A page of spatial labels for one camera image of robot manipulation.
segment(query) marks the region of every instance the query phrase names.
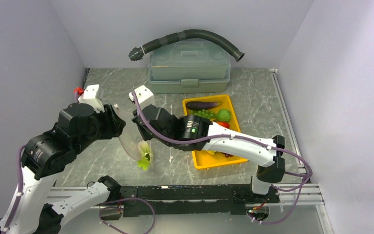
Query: yellow plastic bin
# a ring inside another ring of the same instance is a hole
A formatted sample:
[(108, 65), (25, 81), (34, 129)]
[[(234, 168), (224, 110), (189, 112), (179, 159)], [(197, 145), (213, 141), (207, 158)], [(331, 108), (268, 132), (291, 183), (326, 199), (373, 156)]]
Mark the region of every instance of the yellow plastic bin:
[[(209, 101), (209, 102), (221, 102), (222, 104), (216, 108), (211, 109), (215, 113), (217, 113), (220, 109), (227, 109), (231, 113), (231, 120), (228, 123), (230, 125), (230, 129), (236, 132), (240, 132), (239, 123), (237, 122), (236, 115), (234, 114), (233, 105), (231, 104), (230, 97), (227, 94), (222, 95), (214, 95), (214, 96), (207, 96), (207, 97), (195, 97), (195, 98), (188, 98), (183, 100), (183, 109), (184, 114), (187, 115), (189, 109), (186, 108), (186, 103), (189, 101)], [(237, 164), (242, 162), (247, 162), (248, 160), (245, 158), (241, 158), (238, 156), (233, 157), (225, 157), (223, 153), (216, 152), (214, 155), (208, 153), (207, 151), (193, 151), (193, 161), (194, 167), (197, 169), (207, 169), (210, 167), (219, 167), (229, 164)]]

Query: connector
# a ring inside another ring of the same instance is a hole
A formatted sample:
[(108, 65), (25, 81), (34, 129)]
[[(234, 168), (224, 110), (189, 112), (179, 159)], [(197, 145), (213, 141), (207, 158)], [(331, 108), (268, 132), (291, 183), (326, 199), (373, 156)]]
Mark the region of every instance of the connector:
[(144, 56), (144, 53), (141, 47), (138, 47), (138, 48), (134, 47), (134, 49), (132, 49), (130, 53), (128, 54), (128, 57), (130, 57), (131, 61), (142, 60), (143, 56)]

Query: marble countertop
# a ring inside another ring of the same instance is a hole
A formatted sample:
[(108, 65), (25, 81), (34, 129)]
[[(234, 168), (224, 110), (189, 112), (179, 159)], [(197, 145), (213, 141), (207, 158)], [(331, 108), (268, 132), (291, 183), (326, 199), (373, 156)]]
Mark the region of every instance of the marble countertop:
[[(140, 85), (148, 86), (147, 80), (147, 69), (91, 69), (85, 85), (100, 84), (105, 91), (103, 103), (117, 103), (121, 109), (132, 112), (135, 106), (129, 101), (128, 93)], [(230, 96), (243, 133), (262, 138), (279, 134), (285, 137), (286, 148), (292, 148), (268, 69), (232, 69), (231, 81), (222, 93)], [(182, 116), (183, 99), (222, 93), (154, 96), (156, 106)], [(96, 141), (67, 165), (56, 185), (85, 186), (105, 175), (113, 177), (121, 185), (242, 184), (250, 183), (257, 168), (256, 163), (249, 161), (198, 170), (190, 152), (167, 147), (155, 139), (151, 141), (151, 147), (154, 159), (150, 168), (144, 171), (125, 153), (118, 139)], [(286, 170), (298, 172), (297, 161), (292, 156), (283, 157), (286, 159)], [(282, 181), (296, 182), (300, 179), (288, 175)]]

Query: eggplant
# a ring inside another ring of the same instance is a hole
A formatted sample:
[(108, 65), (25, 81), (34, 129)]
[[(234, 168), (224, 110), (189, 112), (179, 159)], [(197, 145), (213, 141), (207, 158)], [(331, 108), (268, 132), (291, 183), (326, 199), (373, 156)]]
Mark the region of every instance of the eggplant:
[(186, 103), (187, 109), (192, 111), (209, 110), (221, 105), (221, 102), (209, 102), (209, 101), (189, 101)]

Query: white wall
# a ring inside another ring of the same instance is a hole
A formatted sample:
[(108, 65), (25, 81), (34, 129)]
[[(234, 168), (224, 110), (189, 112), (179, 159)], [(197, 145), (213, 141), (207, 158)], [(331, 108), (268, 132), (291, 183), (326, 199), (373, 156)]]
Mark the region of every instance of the white wall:
[(244, 58), (233, 66), (277, 68), (313, 0), (51, 0), (86, 67), (147, 67), (128, 53), (185, 29), (213, 31)]
[(316, 0), (279, 79), (335, 232), (374, 233), (374, 0)]
[(0, 218), (16, 188), (18, 148), (53, 126), (84, 74), (47, 0), (0, 0)]

